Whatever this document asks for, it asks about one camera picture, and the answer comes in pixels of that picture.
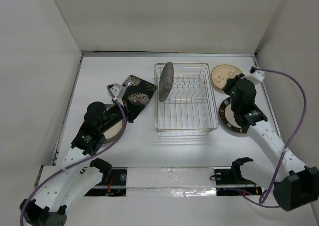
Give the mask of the beige leaf pattern plate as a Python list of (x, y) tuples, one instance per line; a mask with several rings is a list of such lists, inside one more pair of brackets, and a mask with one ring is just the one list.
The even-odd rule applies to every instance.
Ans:
[(243, 72), (236, 66), (229, 64), (218, 65), (214, 67), (212, 71), (212, 83), (217, 89), (222, 90), (228, 79), (235, 78), (237, 75), (242, 73)]

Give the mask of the black floral square plate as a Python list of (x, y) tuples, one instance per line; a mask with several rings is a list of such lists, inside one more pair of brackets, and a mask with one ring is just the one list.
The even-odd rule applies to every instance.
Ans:
[(157, 87), (133, 75), (128, 76), (122, 86), (126, 89), (122, 97), (124, 113), (127, 121), (133, 123), (147, 106)]

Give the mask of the grey reindeer round plate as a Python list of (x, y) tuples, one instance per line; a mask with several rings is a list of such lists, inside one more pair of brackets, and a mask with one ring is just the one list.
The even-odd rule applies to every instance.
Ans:
[(169, 97), (174, 83), (174, 66), (172, 62), (168, 62), (162, 70), (159, 82), (159, 101), (165, 102)]

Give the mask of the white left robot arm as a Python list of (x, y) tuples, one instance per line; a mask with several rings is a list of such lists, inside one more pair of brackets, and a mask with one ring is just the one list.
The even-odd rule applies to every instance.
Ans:
[(112, 178), (112, 165), (99, 156), (114, 146), (131, 122), (129, 103), (114, 99), (87, 107), (61, 168), (40, 183), (20, 204), (20, 225), (63, 226), (70, 207), (96, 184)]

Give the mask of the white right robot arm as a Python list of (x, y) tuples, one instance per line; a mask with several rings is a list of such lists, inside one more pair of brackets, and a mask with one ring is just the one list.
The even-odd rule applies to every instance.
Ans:
[(285, 211), (311, 203), (319, 197), (319, 170), (309, 168), (273, 132), (265, 114), (255, 104), (256, 89), (244, 76), (228, 79), (223, 91), (230, 96), (236, 123), (252, 138), (274, 165), (275, 171), (263, 194), (273, 194)]

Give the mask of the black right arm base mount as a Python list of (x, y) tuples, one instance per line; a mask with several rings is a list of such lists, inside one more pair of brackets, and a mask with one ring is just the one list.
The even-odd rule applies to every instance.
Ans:
[(253, 159), (244, 157), (233, 161), (230, 168), (215, 168), (209, 179), (216, 183), (217, 196), (260, 196), (262, 188), (243, 178), (240, 170), (242, 165), (252, 161)]

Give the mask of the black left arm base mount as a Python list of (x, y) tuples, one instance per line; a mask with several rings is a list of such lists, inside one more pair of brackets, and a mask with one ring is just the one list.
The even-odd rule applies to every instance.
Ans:
[(102, 159), (95, 158), (90, 167), (95, 167), (102, 174), (101, 182), (90, 189), (85, 196), (119, 197), (126, 195), (127, 168), (113, 168)]

